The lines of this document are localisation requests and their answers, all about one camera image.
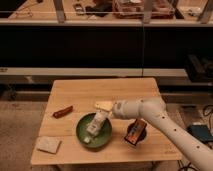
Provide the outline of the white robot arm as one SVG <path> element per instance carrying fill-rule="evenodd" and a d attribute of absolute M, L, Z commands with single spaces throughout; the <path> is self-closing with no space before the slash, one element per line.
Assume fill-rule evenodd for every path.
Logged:
<path fill-rule="evenodd" d="M 96 114 L 86 127 L 90 136 L 97 136 L 108 117 L 143 119 L 161 131 L 200 171 L 213 171 L 213 150 L 178 126 L 167 114 L 161 97 L 139 100 L 97 101 Z"/>

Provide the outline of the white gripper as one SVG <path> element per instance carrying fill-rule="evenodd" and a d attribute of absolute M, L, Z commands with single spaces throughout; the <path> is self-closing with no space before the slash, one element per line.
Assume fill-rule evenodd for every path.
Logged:
<path fill-rule="evenodd" d="M 109 113 L 105 111 L 98 111 L 92 121 L 88 124 L 86 131 L 91 135 L 91 136 L 97 136 L 107 119 Z M 87 135 L 84 137 L 83 142 L 85 144 L 89 144 L 92 140 L 92 137 Z"/>

